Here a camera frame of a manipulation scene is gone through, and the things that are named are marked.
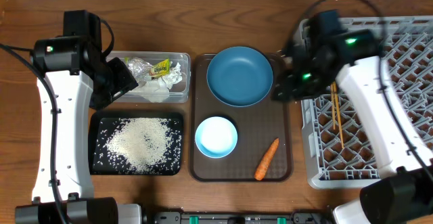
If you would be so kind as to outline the wooden chopstick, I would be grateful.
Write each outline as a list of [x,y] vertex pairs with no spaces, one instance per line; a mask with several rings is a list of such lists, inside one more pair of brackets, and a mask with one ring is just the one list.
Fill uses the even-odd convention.
[[332,103],[332,122],[333,122],[333,129],[336,129],[336,106],[334,101],[334,83],[330,85],[330,93],[331,93],[331,103]]
[[344,138],[343,138],[343,133],[342,133],[342,121],[341,121],[341,117],[340,117],[340,105],[339,105],[338,90],[337,90],[336,82],[333,82],[333,84],[332,84],[332,92],[334,95],[334,107],[336,109],[336,116],[337,116],[338,129],[339,129],[339,135],[340,135],[340,143],[341,143],[342,149],[344,149]]

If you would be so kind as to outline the dark blue plate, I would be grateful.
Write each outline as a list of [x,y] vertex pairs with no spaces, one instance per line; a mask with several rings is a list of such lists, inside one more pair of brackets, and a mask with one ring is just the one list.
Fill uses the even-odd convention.
[[267,57],[250,47],[230,47],[210,61],[206,81],[211,93],[234,107],[262,101],[273,85],[273,69]]

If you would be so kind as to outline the orange carrot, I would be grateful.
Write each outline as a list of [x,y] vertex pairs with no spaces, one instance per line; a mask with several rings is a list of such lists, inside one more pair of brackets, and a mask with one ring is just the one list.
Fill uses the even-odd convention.
[[270,163],[278,149],[279,146],[279,138],[276,138],[273,143],[270,145],[269,149],[265,152],[264,156],[262,157],[260,163],[258,164],[254,178],[257,181],[261,181],[265,178],[265,175],[267,173],[267,170],[270,166]]

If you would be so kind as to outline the light blue bowl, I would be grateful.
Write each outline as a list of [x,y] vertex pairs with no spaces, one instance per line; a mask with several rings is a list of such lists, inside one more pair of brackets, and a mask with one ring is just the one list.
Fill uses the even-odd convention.
[[235,149],[238,132],[227,118],[212,116],[203,120],[194,134],[199,151],[209,158],[224,158]]

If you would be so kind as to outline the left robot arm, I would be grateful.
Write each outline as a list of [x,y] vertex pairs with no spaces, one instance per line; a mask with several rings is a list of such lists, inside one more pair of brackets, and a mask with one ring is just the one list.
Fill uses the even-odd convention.
[[103,47],[105,21],[85,10],[64,14],[63,33],[35,43],[28,67],[38,78],[41,152],[32,202],[17,223],[144,223],[142,207],[96,198],[89,169],[88,117],[136,88],[137,81]]

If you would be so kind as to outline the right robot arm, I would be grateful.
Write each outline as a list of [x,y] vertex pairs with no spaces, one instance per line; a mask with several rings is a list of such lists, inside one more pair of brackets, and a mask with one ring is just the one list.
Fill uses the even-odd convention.
[[392,86],[382,40],[370,30],[345,30],[336,11],[308,20],[309,47],[289,41],[292,68],[272,98],[286,102],[323,94],[332,83],[352,102],[373,148],[380,180],[336,207],[336,223],[405,223],[432,214],[432,151],[413,128]]

